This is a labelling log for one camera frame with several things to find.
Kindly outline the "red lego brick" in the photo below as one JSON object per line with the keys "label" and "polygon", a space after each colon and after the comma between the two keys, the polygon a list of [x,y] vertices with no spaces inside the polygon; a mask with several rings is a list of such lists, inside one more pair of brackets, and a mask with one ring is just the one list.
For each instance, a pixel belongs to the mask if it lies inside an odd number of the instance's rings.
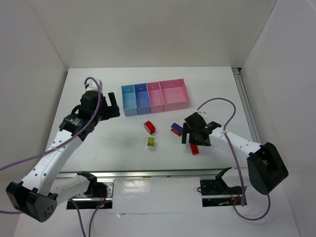
{"label": "red lego brick", "polygon": [[192,155],[199,154],[199,149],[198,149],[198,146],[196,144],[190,144],[190,149],[191,149]]}

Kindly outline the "red white lego piece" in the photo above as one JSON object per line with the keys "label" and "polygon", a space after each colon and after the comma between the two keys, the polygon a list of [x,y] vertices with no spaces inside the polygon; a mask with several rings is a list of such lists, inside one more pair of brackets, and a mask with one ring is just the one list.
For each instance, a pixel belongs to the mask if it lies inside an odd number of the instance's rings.
{"label": "red white lego piece", "polygon": [[144,123],[144,128],[146,129],[146,131],[149,133],[149,134],[153,134],[155,133],[156,131],[156,128],[155,126],[152,124],[151,121],[147,121]]}

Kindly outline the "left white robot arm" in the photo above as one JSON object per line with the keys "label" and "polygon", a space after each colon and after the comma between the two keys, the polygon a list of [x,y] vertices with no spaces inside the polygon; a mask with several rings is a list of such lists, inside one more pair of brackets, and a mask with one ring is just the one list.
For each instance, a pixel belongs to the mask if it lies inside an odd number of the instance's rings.
{"label": "left white robot arm", "polygon": [[83,143],[98,122],[120,116],[114,93],[108,94],[107,105],[102,93],[86,91],[59,126],[51,144],[52,151],[38,161],[32,171],[19,183],[10,182],[6,193],[13,207],[20,212],[45,222],[56,207],[74,196],[99,197],[106,186],[93,174],[80,171],[73,178],[54,185],[54,181],[72,153]]}

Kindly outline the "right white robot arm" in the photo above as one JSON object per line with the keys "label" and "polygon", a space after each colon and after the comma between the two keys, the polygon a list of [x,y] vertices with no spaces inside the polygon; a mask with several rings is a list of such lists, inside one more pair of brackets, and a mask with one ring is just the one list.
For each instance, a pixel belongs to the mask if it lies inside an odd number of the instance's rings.
{"label": "right white robot arm", "polygon": [[206,123],[197,112],[185,118],[183,123],[182,143],[198,146],[215,146],[235,154],[238,159],[247,163],[247,168],[225,168],[216,175],[220,187],[233,188],[253,187],[262,195],[268,195],[287,176],[288,170],[280,154],[272,143],[255,143],[241,138],[212,121]]}

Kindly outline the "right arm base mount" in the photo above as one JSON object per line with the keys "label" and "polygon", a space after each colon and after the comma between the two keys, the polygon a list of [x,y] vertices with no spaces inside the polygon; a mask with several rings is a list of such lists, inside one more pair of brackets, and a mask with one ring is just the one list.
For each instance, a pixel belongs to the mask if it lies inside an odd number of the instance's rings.
{"label": "right arm base mount", "polygon": [[241,187],[226,187],[216,180],[200,180],[197,192],[201,194],[203,207],[241,205]]}

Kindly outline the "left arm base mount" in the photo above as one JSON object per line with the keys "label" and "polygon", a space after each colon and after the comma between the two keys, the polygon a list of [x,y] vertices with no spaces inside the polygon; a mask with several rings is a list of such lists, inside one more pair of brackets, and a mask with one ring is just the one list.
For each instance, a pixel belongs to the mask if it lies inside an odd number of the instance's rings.
{"label": "left arm base mount", "polygon": [[93,194],[78,194],[72,197],[80,210],[92,210],[113,208],[114,180],[98,179],[98,187]]}

